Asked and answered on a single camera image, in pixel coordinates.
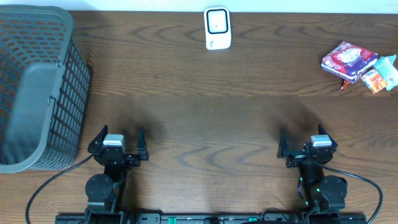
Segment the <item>orange white snack packet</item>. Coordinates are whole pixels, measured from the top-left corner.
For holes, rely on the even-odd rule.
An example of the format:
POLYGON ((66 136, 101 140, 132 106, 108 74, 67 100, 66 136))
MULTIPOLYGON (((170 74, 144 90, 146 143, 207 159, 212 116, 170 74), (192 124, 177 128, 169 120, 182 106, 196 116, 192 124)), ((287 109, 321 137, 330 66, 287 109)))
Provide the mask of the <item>orange white snack packet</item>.
POLYGON ((372 91, 373 94, 380 92, 387 86, 386 81, 380 73, 372 68, 361 76, 361 80, 372 91))

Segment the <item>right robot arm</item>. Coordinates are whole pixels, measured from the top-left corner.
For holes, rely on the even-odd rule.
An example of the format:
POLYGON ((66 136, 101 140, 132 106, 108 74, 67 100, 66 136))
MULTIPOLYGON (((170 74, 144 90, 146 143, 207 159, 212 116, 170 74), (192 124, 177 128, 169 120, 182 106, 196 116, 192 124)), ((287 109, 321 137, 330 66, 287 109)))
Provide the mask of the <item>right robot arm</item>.
POLYGON ((339 211, 345 208, 347 181, 324 174, 324 165, 332 160, 337 146, 322 125, 300 150, 291 149, 285 129, 280 130, 277 157, 285 159, 286 167, 299 171, 298 190, 307 206, 300 214, 302 223, 341 223, 339 211))

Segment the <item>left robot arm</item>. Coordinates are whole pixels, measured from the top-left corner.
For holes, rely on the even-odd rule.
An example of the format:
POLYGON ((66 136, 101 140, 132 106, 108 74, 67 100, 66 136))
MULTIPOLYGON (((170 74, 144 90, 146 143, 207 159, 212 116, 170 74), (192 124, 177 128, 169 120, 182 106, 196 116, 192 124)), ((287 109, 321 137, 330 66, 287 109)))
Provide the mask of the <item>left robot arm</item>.
POLYGON ((128 172, 149 159, 143 129, 139 131, 136 149, 136 154, 126 153, 124 136, 109 134, 107 126, 89 143, 88 152, 104 171, 90 177, 85 185, 88 203, 84 223, 135 222, 133 214, 122 210, 121 202, 128 172))

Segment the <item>teal snack packet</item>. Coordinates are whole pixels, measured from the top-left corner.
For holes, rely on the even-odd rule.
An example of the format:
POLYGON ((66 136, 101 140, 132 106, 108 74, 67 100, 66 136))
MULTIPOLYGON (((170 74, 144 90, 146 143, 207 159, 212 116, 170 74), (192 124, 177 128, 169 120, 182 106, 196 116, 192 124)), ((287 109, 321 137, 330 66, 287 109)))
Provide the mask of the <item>teal snack packet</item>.
POLYGON ((387 83, 387 91, 391 91, 397 86, 397 69, 394 66, 396 58, 396 55, 380 57, 374 64, 374 68, 387 83))

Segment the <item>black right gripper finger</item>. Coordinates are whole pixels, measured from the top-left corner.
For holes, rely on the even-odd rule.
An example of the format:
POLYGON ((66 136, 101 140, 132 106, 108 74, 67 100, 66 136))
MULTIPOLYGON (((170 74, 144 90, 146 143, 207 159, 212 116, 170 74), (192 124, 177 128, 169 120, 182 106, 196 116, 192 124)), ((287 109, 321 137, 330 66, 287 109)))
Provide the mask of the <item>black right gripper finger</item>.
POLYGON ((319 135, 326 135, 329 137, 330 140, 332 140, 332 137, 327 133, 326 129, 323 127, 322 124, 318 125, 318 134, 319 135))
POLYGON ((286 158, 290 155, 289 142, 284 128, 280 129, 280 140, 277 151, 277 158, 286 158))

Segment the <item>brown orange snack packet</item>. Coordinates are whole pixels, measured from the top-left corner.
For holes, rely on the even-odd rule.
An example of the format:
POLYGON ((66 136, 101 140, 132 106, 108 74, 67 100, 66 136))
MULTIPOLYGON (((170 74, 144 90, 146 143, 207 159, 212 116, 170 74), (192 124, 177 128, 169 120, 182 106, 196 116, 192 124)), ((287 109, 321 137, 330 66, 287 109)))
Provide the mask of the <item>brown orange snack packet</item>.
POLYGON ((342 79, 341 88, 340 88, 341 91, 345 91, 350 85, 351 82, 349 80, 342 79))

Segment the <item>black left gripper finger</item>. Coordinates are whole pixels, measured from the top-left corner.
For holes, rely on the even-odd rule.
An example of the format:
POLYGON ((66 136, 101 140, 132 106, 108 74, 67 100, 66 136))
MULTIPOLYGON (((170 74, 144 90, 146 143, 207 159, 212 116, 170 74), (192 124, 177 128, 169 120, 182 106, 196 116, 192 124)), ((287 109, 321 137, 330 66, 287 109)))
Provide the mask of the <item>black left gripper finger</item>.
POLYGON ((103 141, 108 134, 108 126, 105 124, 99 134, 89 143, 88 152, 99 154, 103 150, 103 141))
POLYGON ((146 145, 143 129, 140 129, 140 131, 139 131, 139 137, 137 139, 136 149, 138 151, 138 155, 139 155, 141 161, 149 160, 149 152, 147 150, 147 145, 146 145))

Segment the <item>red purple snack bag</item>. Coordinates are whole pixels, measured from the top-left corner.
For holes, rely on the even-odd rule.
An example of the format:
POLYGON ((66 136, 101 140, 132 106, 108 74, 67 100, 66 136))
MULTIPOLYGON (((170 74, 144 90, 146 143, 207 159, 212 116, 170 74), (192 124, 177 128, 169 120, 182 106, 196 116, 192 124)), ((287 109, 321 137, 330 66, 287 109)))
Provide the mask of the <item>red purple snack bag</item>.
POLYGON ((372 67, 378 54, 363 47, 342 41, 322 58, 321 68, 351 83, 372 67))

